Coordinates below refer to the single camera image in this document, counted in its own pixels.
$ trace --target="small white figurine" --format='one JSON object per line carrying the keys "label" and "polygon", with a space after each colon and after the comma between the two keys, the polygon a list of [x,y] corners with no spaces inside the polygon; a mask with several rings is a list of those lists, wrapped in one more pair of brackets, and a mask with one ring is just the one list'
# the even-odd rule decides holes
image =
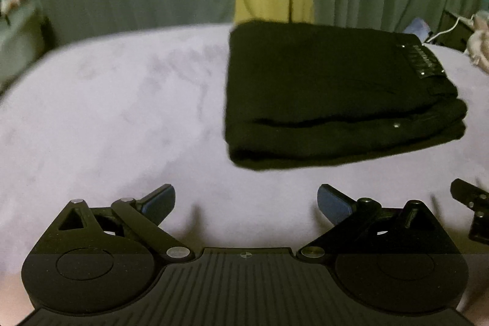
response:
{"label": "small white figurine", "polygon": [[10,25],[10,20],[8,19],[8,13],[20,6],[23,0],[1,0],[0,1],[0,16],[5,17],[8,25]]}
{"label": "small white figurine", "polygon": [[473,65],[477,65],[484,72],[489,74],[489,24],[487,16],[485,18],[475,15],[474,33],[467,41],[466,52],[470,55]]}

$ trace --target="screw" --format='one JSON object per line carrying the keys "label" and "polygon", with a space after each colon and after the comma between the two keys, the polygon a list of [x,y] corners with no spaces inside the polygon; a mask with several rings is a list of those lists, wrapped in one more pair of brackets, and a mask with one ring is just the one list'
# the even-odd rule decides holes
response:
{"label": "screw", "polygon": [[324,256],[324,250],[318,246],[308,246],[301,250],[302,255],[308,258],[319,258]]}
{"label": "screw", "polygon": [[166,254],[171,258],[185,258],[190,254],[190,250],[183,246],[174,246],[169,248]]}

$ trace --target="ribbed black surface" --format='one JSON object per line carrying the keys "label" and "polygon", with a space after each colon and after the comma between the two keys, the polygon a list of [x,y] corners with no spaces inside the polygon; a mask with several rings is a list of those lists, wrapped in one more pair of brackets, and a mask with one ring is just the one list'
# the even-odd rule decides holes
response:
{"label": "ribbed black surface", "polygon": [[69,317],[39,310],[23,326],[321,325],[468,326],[454,310],[422,317],[376,312],[350,299],[319,264],[288,249],[205,249],[166,268],[154,288],[110,314]]}

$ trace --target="black bracket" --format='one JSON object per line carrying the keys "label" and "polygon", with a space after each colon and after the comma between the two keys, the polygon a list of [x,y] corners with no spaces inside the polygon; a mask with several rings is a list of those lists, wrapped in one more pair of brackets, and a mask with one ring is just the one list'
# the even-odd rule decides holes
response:
{"label": "black bracket", "polygon": [[165,265],[195,258],[158,227],[174,205],[169,184],[110,208],[70,201],[22,267],[33,305],[74,314],[111,310],[141,295]]}
{"label": "black bracket", "polygon": [[326,265],[348,294],[379,310],[419,313],[458,304],[466,262],[424,203],[382,208],[327,184],[317,203],[334,227],[300,249],[299,260]]}
{"label": "black bracket", "polygon": [[489,193],[459,178],[453,181],[450,193],[474,212],[469,239],[489,245]]}

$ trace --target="black label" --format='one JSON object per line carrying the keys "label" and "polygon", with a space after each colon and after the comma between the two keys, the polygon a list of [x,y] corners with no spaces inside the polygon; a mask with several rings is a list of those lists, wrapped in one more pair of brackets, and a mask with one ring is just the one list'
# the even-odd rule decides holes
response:
{"label": "black label", "polygon": [[427,47],[422,45],[400,45],[399,49],[421,79],[434,75],[446,76],[442,64]]}

